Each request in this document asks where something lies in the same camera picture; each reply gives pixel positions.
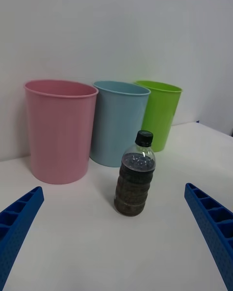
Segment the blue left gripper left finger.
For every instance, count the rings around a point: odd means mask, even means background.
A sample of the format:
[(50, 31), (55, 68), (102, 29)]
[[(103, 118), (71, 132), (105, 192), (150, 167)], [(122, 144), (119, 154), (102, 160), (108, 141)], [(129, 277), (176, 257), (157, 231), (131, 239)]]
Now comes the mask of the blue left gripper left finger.
[(0, 290), (3, 290), (27, 233), (44, 202), (37, 186), (0, 213)]

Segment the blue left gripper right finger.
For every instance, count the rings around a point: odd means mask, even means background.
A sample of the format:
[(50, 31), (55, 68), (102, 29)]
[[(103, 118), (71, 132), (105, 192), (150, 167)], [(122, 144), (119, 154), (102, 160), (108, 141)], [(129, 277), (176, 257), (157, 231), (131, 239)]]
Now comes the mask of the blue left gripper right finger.
[(233, 213), (191, 183), (184, 198), (202, 232), (227, 290), (233, 290)]

